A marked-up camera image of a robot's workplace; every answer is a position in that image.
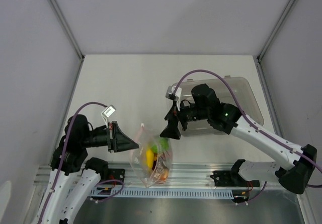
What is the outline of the yellow lemon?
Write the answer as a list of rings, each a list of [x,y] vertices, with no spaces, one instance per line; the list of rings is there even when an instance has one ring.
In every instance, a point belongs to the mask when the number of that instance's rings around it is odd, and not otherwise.
[[[154,153],[157,153],[157,152],[158,152],[158,147],[157,147],[157,145],[153,145],[153,146],[151,147],[151,150],[152,150]]]

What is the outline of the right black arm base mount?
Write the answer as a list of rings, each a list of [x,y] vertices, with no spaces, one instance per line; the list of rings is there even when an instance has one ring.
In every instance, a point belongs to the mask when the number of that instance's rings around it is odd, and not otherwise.
[[[239,174],[231,173],[231,171],[227,170],[213,171],[210,178],[214,181],[216,187],[260,187],[260,181],[253,180],[250,184]]]

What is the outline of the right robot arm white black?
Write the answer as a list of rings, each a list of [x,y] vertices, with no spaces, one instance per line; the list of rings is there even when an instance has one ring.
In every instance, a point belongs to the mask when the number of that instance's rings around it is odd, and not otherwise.
[[[206,120],[215,130],[242,139],[273,159],[273,162],[237,160],[230,169],[230,181],[242,185],[250,181],[278,182],[286,190],[303,194],[315,169],[317,150],[311,145],[300,146],[273,133],[266,132],[256,121],[232,104],[222,103],[207,84],[191,90],[193,103],[180,100],[181,88],[170,86],[166,97],[173,104],[165,116],[168,122],[160,136],[180,139],[192,121]]]

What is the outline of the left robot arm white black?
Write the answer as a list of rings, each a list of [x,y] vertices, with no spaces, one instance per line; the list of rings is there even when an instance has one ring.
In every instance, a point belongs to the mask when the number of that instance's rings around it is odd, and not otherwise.
[[[111,153],[135,150],[139,145],[124,134],[116,121],[96,128],[84,115],[67,121],[65,135],[54,151],[48,185],[32,223],[73,223],[81,206],[97,185],[124,185],[123,177],[107,161],[88,158],[88,148],[106,146]]]

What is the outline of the green round vegetable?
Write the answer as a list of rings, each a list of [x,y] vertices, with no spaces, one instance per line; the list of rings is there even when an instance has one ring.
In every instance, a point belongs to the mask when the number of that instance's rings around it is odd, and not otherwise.
[[[168,138],[159,138],[159,145],[161,151],[167,151],[169,149],[169,139]]]

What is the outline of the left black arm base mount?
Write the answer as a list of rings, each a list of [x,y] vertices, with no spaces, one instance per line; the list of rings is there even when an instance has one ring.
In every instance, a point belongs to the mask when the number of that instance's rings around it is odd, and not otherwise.
[[[122,185],[118,181],[124,182],[125,179],[125,169],[110,169],[108,174],[108,179],[111,180],[109,183],[112,187]]]

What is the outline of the orange potato piece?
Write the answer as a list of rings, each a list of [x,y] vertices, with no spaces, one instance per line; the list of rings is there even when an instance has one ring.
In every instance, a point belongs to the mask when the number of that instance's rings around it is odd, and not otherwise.
[[[162,173],[159,174],[157,184],[164,184],[167,181],[167,178],[169,176],[169,170],[164,169]]]

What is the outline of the clear zip top bag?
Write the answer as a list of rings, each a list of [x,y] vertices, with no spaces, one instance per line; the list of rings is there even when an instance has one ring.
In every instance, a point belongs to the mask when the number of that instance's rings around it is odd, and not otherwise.
[[[173,162],[170,140],[141,124],[134,141],[139,148],[130,151],[129,162],[135,175],[146,188],[164,184]]]

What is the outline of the yellow mango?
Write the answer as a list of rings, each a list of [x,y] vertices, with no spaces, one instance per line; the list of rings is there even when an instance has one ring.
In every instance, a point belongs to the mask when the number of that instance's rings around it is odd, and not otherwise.
[[[146,164],[147,166],[152,169],[154,163],[154,152],[151,149],[148,149],[145,153],[146,156]]]

